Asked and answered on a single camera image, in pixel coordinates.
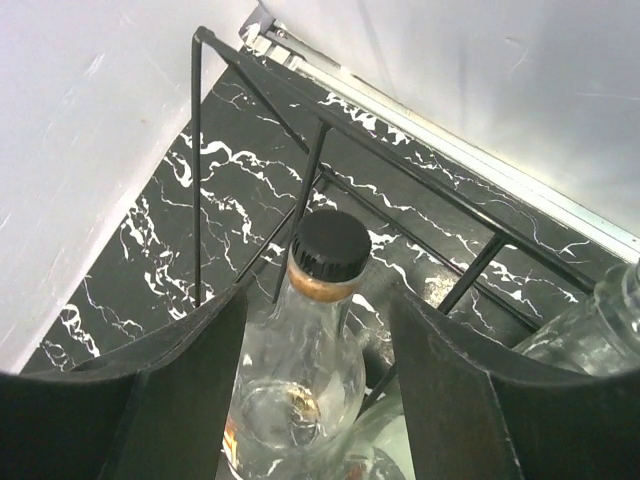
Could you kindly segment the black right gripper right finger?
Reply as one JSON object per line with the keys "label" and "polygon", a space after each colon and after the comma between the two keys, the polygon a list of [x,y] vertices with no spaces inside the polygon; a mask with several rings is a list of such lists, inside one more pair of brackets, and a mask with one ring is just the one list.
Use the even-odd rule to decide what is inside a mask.
{"label": "black right gripper right finger", "polygon": [[396,289],[389,314],[420,479],[635,479],[639,375],[539,363]]}

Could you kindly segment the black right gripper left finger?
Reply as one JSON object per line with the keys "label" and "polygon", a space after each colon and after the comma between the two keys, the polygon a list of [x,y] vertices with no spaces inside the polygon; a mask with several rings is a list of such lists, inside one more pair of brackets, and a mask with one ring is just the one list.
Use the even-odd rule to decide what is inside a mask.
{"label": "black right gripper left finger", "polygon": [[68,371],[1,377],[5,479],[212,479],[247,315],[233,286]]}

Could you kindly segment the clear corked glass bottle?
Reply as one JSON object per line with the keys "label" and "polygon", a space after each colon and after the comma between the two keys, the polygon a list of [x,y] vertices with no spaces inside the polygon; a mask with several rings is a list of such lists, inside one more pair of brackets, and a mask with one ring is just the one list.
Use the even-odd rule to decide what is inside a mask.
{"label": "clear corked glass bottle", "polygon": [[246,322],[223,436],[235,478],[326,478],[365,392],[346,319],[370,251],[365,226],[343,211],[296,227],[273,312]]}

